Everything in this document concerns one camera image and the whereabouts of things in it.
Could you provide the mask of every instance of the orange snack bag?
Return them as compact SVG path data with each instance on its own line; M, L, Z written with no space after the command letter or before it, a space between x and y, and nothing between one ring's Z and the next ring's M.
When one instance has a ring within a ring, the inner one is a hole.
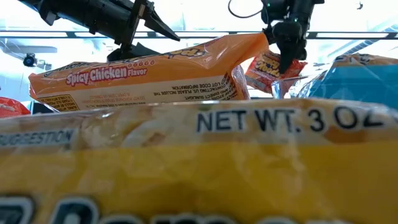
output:
M30 114L30 111L20 102L0 97L0 118Z
M300 62L295 59L287 71L284 74L280 74L280 55L267 50L253 59L246 71L246 81L249 86L272 94L272 82L297 77L306 64L306 62ZM288 90L292 84L290 82L285 84L290 86L284 86L284 89Z
M226 35L160 55L74 62L31 74L31 97L59 111L146 103L249 99L239 64L268 48L264 34Z

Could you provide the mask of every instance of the red snack bag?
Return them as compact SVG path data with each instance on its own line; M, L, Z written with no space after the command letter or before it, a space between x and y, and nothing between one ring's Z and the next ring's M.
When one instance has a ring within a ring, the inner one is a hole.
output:
M0 97L0 118L30 114L30 111L20 102Z
M297 77L306 64L306 62L300 62L295 59L287 71L284 74L280 74L280 55L268 50L267 52L260 53L253 59L245 74L246 81L249 86L272 94L272 82ZM283 86L283 89L287 91L292 84L291 82L287 83Z

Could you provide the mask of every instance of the yellow snack bag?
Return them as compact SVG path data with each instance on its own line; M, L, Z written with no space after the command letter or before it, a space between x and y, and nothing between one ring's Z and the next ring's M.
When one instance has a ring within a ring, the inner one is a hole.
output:
M381 105L137 105L0 129L7 224L398 222L398 113Z
M226 35L166 54L74 62L31 74L31 97L59 111L146 103L249 99L239 64L267 49L264 34Z

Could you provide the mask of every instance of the spicy chicken flavor bag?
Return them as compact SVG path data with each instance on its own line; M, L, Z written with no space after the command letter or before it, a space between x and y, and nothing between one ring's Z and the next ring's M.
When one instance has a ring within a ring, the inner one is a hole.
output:
M249 99L239 64L268 49L264 34L226 35L160 55L73 62L31 74L31 97L59 111L146 103Z

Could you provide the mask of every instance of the food package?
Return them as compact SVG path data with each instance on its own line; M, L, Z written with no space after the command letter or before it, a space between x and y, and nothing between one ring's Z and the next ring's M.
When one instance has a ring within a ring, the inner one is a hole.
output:
M0 97L0 118L30 114L30 111L20 102Z
M136 105L0 128L5 223L398 223L398 114L381 105Z
M226 35L161 55L74 62L29 76L31 97L59 111L146 103L249 99L239 64L268 48L264 34Z
M280 55L266 50L259 53L251 62L246 71L246 81L249 86L272 94L272 82L297 77L306 64L295 59L286 72L280 74ZM292 82L284 83L282 91L287 92L292 85Z
M316 77L300 97L381 103L398 109L398 59L368 54L342 55Z

